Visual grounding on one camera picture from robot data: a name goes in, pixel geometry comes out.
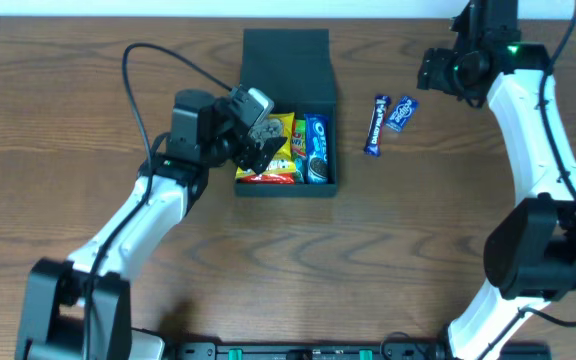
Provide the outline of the Cadbury Dairy Milk bar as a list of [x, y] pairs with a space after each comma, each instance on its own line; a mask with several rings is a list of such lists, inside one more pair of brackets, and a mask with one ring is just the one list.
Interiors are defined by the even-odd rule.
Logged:
[[370, 129], [364, 146], [364, 153], [366, 155], [379, 157], [381, 154], [380, 139], [382, 125], [390, 104], [391, 98], [387, 95], [378, 94], [374, 98], [374, 107], [371, 115]]

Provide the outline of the yellow snack bag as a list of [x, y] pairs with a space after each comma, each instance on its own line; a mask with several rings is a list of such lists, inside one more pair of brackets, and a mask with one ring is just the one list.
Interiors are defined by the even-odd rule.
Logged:
[[295, 113], [270, 114], [266, 119], [252, 126], [249, 135], [259, 144], [264, 145], [268, 139], [285, 137], [286, 141], [277, 150], [268, 163], [263, 175], [290, 174], [296, 171], [292, 160], [290, 140], [293, 131]]

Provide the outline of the small blue Eclipse pack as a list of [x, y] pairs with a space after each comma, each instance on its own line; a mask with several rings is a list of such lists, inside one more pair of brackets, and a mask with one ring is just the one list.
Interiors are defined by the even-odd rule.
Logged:
[[419, 106], [419, 102], [410, 97], [403, 96], [385, 121], [385, 126], [401, 133], [410, 121]]

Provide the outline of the Haribo worms gummy bag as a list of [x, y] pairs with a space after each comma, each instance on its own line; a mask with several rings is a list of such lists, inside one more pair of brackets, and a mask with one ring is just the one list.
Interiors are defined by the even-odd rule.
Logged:
[[293, 123], [291, 138], [291, 156], [296, 170], [293, 178], [296, 183], [304, 184], [306, 182], [306, 121], [296, 119]]

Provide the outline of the red snack bag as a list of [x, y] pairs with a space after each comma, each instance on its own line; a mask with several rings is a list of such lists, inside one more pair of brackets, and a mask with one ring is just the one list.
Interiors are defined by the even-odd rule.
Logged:
[[295, 179], [290, 173], [287, 174], [254, 174], [241, 177], [237, 180], [238, 183], [244, 184], [279, 184], [279, 185], [294, 185]]

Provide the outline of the blue Oreo cookie pack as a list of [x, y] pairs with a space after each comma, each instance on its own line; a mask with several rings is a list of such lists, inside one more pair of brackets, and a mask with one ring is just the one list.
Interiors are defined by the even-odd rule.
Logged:
[[306, 113], [307, 182], [328, 182], [327, 122], [324, 115]]

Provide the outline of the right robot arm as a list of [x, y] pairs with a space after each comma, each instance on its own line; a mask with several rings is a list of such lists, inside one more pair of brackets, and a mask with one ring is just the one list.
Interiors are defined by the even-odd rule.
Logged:
[[545, 309], [576, 291], [576, 160], [559, 114], [553, 60], [519, 42], [424, 54], [418, 86], [471, 104], [497, 120], [513, 175], [515, 205], [488, 236], [486, 279], [443, 333], [444, 359], [500, 359], [531, 317], [574, 328]]

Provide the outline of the dark green box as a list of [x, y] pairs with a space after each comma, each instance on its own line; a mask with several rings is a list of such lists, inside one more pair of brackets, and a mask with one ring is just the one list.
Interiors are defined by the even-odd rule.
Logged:
[[270, 97], [275, 113], [325, 115], [326, 184], [234, 185], [240, 197], [328, 198], [337, 194], [337, 89], [326, 29], [246, 29], [240, 83]]

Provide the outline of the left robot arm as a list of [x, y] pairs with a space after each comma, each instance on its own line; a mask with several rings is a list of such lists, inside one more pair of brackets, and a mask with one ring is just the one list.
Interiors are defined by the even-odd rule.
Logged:
[[155, 139], [126, 202], [66, 260], [43, 258], [31, 269], [15, 358], [173, 358], [173, 345], [133, 327], [131, 284], [202, 195], [210, 169], [232, 161], [265, 171], [286, 140], [257, 142], [250, 130], [273, 107], [262, 91], [243, 86], [220, 98], [178, 92], [171, 128]]

